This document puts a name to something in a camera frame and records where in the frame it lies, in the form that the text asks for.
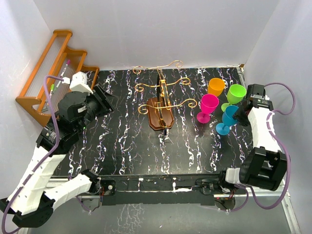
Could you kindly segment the blue wine glass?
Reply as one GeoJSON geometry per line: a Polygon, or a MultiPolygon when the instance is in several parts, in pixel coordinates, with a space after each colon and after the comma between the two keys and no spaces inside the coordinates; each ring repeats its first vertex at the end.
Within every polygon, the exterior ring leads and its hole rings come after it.
{"type": "Polygon", "coordinates": [[[230,132],[230,127],[238,123],[233,117],[237,110],[238,107],[235,105],[230,105],[225,109],[222,115],[222,122],[216,125],[216,131],[218,134],[222,136],[227,135],[230,132]]]}

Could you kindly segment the green wine glass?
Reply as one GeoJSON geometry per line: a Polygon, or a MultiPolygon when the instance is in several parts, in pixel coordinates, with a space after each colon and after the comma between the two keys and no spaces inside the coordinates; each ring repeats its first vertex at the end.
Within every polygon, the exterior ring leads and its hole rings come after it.
{"type": "Polygon", "coordinates": [[[239,103],[246,95],[247,90],[240,84],[233,84],[230,86],[227,93],[227,103],[221,105],[221,110],[224,112],[229,105],[239,103]]]}

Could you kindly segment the pink wine glass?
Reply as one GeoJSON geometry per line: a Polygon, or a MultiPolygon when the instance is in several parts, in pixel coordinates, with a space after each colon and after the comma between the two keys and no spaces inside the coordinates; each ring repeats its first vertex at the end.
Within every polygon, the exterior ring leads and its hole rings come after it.
{"type": "Polygon", "coordinates": [[[197,120],[202,123],[208,123],[211,119],[210,114],[215,111],[219,105],[219,99],[213,94],[205,94],[200,102],[201,112],[197,114],[197,120]]]}

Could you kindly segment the orange wine glass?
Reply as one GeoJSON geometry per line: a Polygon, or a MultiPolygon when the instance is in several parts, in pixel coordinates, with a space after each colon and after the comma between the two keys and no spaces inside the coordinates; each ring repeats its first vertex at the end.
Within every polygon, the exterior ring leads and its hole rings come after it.
{"type": "Polygon", "coordinates": [[[220,78],[213,78],[208,83],[208,94],[219,97],[224,91],[225,82],[220,78]]]}

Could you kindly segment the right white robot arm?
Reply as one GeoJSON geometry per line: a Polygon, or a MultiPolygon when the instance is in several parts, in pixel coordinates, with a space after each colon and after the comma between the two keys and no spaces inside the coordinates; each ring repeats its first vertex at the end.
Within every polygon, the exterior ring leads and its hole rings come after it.
{"type": "Polygon", "coordinates": [[[229,193],[236,184],[275,191],[287,171],[286,155],[273,137],[273,104],[265,94],[263,85],[249,85],[242,105],[228,106],[222,122],[216,126],[217,133],[222,136],[236,124],[250,126],[253,138],[253,149],[241,166],[228,168],[219,174],[217,187],[222,193],[229,193]]]}

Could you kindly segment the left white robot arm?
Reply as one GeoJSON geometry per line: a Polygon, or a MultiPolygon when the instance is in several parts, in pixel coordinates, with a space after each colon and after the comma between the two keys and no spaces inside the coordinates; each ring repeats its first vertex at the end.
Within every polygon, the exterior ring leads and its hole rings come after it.
{"type": "Polygon", "coordinates": [[[73,197],[98,193],[100,178],[89,169],[52,189],[47,189],[46,185],[88,124],[112,113],[117,103],[118,97],[99,85],[94,86],[92,93],[67,93],[59,101],[58,111],[42,129],[32,159],[15,191],[1,199],[3,215],[12,215],[19,229],[37,228],[46,223],[56,208],[73,197]]]}

